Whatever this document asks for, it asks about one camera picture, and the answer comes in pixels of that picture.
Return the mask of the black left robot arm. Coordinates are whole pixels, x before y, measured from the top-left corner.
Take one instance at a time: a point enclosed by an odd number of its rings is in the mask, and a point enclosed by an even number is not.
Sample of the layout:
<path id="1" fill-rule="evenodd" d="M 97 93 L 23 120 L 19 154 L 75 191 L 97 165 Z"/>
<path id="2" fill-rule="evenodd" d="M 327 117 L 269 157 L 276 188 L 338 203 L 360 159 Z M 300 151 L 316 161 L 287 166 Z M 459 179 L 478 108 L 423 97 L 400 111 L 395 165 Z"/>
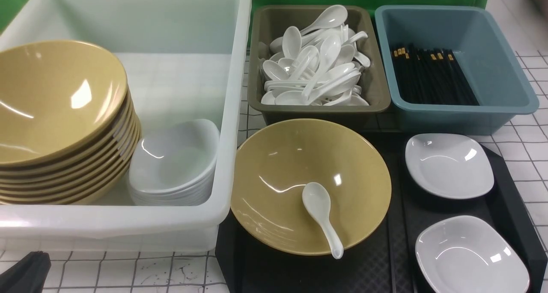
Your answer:
<path id="1" fill-rule="evenodd" d="M 33 251 L 0 276 L 2 293 L 41 293 L 51 268 L 49 253 Z"/>

